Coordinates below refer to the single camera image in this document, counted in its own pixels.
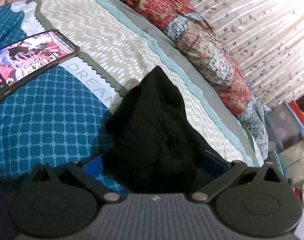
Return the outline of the black pant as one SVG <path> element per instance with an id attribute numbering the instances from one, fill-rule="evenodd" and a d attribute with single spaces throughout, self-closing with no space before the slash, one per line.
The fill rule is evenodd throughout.
<path id="1" fill-rule="evenodd" d="M 105 125 L 104 172 L 132 193 L 192 193 L 230 165 L 188 122 L 179 89 L 160 67 L 130 90 Z"/>

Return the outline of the beige storage box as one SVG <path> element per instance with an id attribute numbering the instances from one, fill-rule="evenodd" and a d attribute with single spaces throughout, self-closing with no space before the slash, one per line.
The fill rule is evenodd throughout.
<path id="1" fill-rule="evenodd" d="M 304 140 L 278 154 L 286 179 L 304 185 Z"/>

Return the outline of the teal rimmed storage bin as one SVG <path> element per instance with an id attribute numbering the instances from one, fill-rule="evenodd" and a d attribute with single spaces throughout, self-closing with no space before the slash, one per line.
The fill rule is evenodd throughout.
<path id="1" fill-rule="evenodd" d="M 287 102 L 282 102 L 273 110 L 264 112 L 269 139 L 268 158 L 264 162 L 276 161 L 276 154 L 298 143 L 303 124 Z"/>

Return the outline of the patterned bedsheet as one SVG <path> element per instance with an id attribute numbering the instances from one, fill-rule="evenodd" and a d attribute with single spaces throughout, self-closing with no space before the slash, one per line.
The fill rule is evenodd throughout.
<path id="1" fill-rule="evenodd" d="M 1 183 L 26 177 L 36 165 L 103 157 L 112 148 L 107 121 L 155 67 L 179 89 L 188 122 L 224 160 L 263 164 L 254 137 L 209 82 L 160 29 L 124 2 L 0 0 L 0 49 L 50 29 L 80 53 L 0 102 Z M 130 193 L 103 166 L 95 178 Z"/>

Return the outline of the smartphone with lit screen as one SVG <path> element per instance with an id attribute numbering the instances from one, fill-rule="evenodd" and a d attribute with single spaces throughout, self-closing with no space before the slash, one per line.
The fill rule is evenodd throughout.
<path id="1" fill-rule="evenodd" d="M 80 53 L 57 29 L 50 29 L 0 49 L 0 102 L 49 68 Z"/>

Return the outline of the beige floral curtain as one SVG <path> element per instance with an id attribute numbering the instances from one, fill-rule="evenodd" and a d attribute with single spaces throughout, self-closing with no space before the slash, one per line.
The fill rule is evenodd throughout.
<path id="1" fill-rule="evenodd" d="M 304 0 L 189 1 L 263 104 L 304 95 Z"/>

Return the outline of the red patchwork quilt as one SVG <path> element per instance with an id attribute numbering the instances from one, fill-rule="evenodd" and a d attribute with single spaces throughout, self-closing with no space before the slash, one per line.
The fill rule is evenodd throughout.
<path id="1" fill-rule="evenodd" d="M 224 105 L 255 139 L 263 159 L 269 139 L 259 98 L 236 62 L 219 42 L 213 27 L 188 0 L 120 0 L 144 16 L 175 44 L 219 95 Z"/>

